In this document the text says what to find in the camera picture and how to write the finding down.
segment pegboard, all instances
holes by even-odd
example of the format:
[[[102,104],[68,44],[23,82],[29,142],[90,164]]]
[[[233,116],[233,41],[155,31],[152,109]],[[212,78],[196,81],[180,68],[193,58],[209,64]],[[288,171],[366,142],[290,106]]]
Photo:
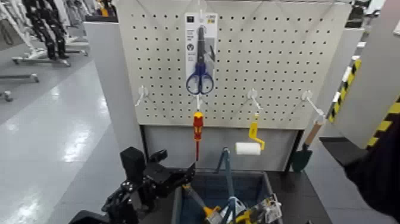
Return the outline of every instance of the pegboard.
[[[185,13],[218,14],[215,87],[202,96],[205,126],[304,129],[351,6],[342,2],[135,0],[117,5],[132,91],[149,95],[136,107],[142,125],[192,126],[196,99],[185,87]]]

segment scissors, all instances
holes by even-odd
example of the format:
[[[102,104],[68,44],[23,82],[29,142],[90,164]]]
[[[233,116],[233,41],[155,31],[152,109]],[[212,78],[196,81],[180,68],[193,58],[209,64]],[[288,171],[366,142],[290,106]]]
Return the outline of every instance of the scissors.
[[[205,41],[204,27],[198,30],[197,40],[197,62],[195,72],[186,81],[186,89],[191,94],[208,94],[214,88],[213,78],[208,74],[204,60]]]

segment warning stripe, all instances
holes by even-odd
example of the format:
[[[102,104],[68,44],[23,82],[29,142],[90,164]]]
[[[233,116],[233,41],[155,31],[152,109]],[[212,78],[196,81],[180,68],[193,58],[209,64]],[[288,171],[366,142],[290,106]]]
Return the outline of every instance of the warning stripe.
[[[368,141],[367,150],[379,141],[386,131],[390,130],[390,127],[393,125],[395,120],[398,120],[398,116],[400,116],[400,96],[398,97],[397,101],[390,107],[389,111],[385,119],[378,125],[375,134],[372,138]]]
[[[340,84],[339,90],[334,97],[332,106],[329,109],[327,118],[330,122],[335,120],[336,115],[340,110],[340,106],[345,100],[345,97],[349,91],[349,87],[353,84],[355,75],[360,68],[361,60],[355,60],[352,67],[349,67],[343,76],[342,83]]]

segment screwdriver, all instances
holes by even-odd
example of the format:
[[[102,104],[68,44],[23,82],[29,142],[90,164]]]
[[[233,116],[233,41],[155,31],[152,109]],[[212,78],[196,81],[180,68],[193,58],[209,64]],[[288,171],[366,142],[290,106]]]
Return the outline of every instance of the screwdriver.
[[[196,141],[196,161],[199,161],[199,143],[203,129],[203,113],[200,111],[195,112],[195,115],[193,116],[193,128]]]

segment floor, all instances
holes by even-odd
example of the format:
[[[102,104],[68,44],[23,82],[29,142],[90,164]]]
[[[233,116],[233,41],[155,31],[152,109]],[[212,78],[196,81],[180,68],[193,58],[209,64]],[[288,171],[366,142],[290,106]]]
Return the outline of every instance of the floor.
[[[81,209],[100,211],[124,180],[118,146],[90,57],[72,57],[70,68],[15,66],[10,57],[23,51],[2,51],[0,70],[41,82],[0,83],[15,99],[0,99],[0,223],[68,223]],[[306,173],[333,223],[395,223],[363,202],[318,141],[311,149]]]

